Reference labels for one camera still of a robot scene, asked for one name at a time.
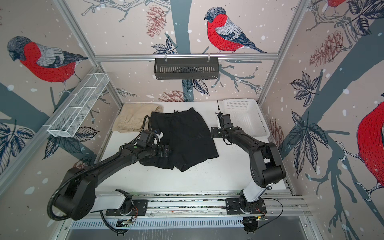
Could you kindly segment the black shorts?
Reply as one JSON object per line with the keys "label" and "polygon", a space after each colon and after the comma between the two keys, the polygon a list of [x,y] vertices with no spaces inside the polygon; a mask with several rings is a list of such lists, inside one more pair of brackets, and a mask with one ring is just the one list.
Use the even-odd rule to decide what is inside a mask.
{"label": "black shorts", "polygon": [[140,160],[143,166],[177,168],[184,172],[208,159],[219,157],[206,122],[194,108],[173,113],[152,112],[150,124],[152,130],[163,134],[160,144],[169,146],[169,155]]}

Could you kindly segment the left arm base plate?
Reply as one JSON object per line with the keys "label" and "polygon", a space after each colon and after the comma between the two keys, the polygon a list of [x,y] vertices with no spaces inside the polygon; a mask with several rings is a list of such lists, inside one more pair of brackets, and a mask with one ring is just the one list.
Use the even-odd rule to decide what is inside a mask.
{"label": "left arm base plate", "polygon": [[106,210],[108,217],[125,217],[125,216],[145,216],[148,208],[148,200],[131,200],[128,204],[123,204],[120,209]]}

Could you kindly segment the beige drawstring shorts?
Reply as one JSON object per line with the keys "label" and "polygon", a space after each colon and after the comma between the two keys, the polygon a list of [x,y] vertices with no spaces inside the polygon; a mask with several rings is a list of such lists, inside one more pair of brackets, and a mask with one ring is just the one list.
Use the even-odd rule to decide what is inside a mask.
{"label": "beige drawstring shorts", "polygon": [[119,133],[134,133],[142,129],[145,116],[152,112],[162,113],[164,107],[148,103],[125,103],[116,118],[112,131]]}

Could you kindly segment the white plastic laundry basket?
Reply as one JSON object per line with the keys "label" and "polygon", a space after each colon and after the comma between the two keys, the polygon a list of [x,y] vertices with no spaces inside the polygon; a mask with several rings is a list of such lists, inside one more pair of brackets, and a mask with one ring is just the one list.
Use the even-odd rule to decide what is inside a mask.
{"label": "white plastic laundry basket", "polygon": [[228,99],[219,102],[224,114],[230,114],[235,127],[254,138],[269,138],[270,131],[259,105],[254,99]]}

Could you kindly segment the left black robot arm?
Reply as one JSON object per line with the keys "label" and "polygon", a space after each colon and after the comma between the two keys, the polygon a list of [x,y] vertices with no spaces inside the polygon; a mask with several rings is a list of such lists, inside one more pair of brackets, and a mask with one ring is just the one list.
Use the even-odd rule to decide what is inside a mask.
{"label": "left black robot arm", "polygon": [[109,158],[82,170],[71,168],[49,199],[48,217],[54,221],[80,220],[88,213],[121,208],[128,193],[114,190],[98,194],[96,188],[123,168],[151,157],[168,157],[169,151],[169,145],[160,144],[156,133],[142,131]]}

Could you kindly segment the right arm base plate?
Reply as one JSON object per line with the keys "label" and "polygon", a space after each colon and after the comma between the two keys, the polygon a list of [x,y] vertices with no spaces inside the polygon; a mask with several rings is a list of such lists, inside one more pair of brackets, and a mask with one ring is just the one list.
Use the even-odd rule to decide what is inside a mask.
{"label": "right arm base plate", "polygon": [[228,215],[267,214],[265,202],[263,199],[259,199],[252,203],[247,202],[246,199],[243,198],[226,199],[223,209],[227,211]]}

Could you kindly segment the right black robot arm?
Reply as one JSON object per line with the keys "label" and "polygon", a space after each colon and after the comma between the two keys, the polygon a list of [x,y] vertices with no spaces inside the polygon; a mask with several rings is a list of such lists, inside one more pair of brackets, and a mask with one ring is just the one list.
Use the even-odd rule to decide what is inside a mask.
{"label": "right black robot arm", "polygon": [[262,195],[286,177],[282,157],[276,144],[261,142],[235,127],[229,114],[218,113],[217,117],[220,126],[211,128],[211,137],[236,145],[249,155],[252,181],[241,190],[239,203],[243,212],[250,213],[262,202]]}

